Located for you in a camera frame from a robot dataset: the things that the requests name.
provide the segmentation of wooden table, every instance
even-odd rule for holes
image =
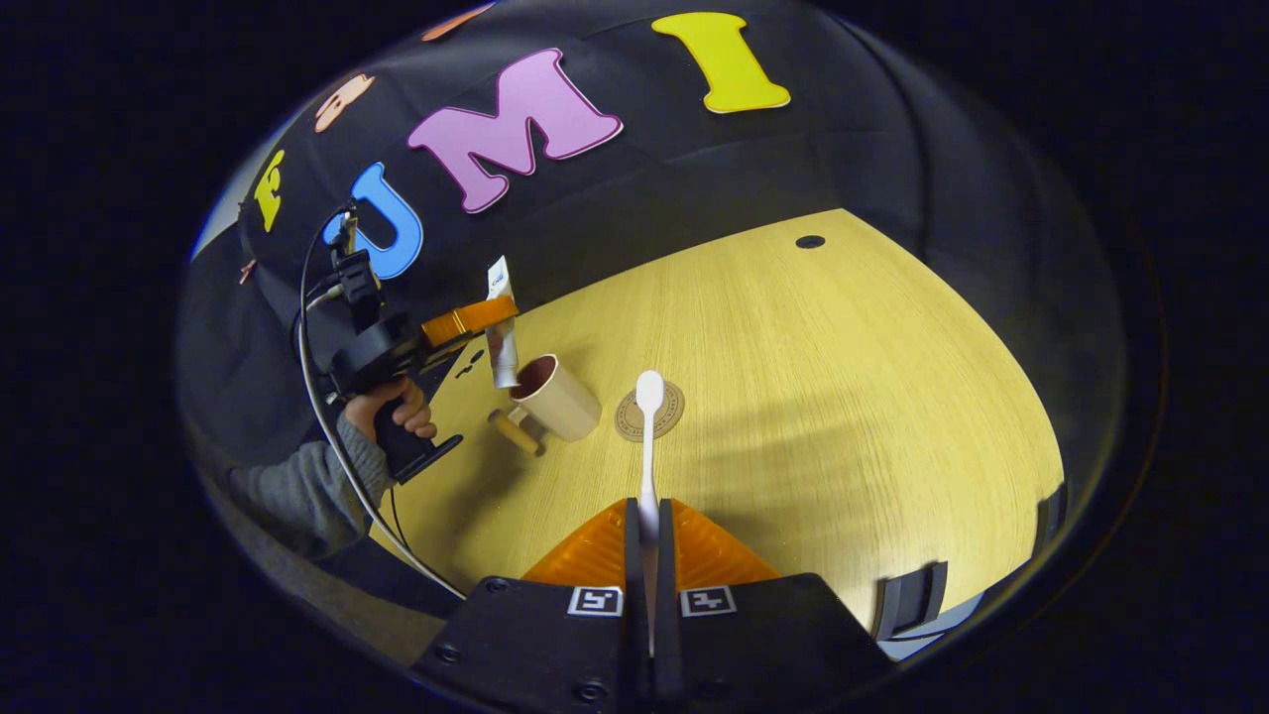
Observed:
[[[803,235],[825,242],[798,247]],[[613,413],[646,369],[687,403],[656,443],[659,496],[784,574],[820,573],[869,630],[881,578],[947,561],[947,610],[1027,562],[1037,505],[1062,481],[1053,430],[1005,345],[843,209],[626,270],[525,312],[515,334],[522,365],[560,354],[604,413],[586,439],[548,436],[528,457],[486,424],[509,406],[487,353],[459,374],[485,340],[464,347],[433,399],[438,441],[464,441],[397,488],[410,545],[464,590],[523,576],[637,496],[641,446],[618,436]]]

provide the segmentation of hand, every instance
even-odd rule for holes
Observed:
[[[410,378],[381,384],[368,394],[354,397],[344,408],[344,419],[357,427],[357,431],[362,432],[365,439],[371,440],[371,444],[378,444],[374,435],[374,415],[378,415],[385,405],[397,397],[402,398],[405,405],[392,412],[392,421],[404,426],[406,431],[414,432],[419,439],[434,439],[437,425],[431,424],[431,408],[423,398],[423,391]]]

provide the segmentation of white spoon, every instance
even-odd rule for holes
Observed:
[[[643,592],[647,597],[647,653],[655,654],[652,621],[656,616],[656,547],[661,520],[652,482],[652,422],[665,402],[665,380],[648,370],[634,384],[634,405],[643,412],[643,483],[638,493],[640,554],[643,559]]]

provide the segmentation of round coaster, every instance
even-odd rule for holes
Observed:
[[[660,439],[661,435],[673,430],[674,425],[679,424],[680,417],[683,417],[683,391],[676,384],[667,382],[665,383],[665,402],[652,417],[652,439]],[[617,406],[613,421],[617,426],[617,434],[622,435],[622,439],[643,441],[643,411],[638,408],[638,405],[634,405],[633,391]]]

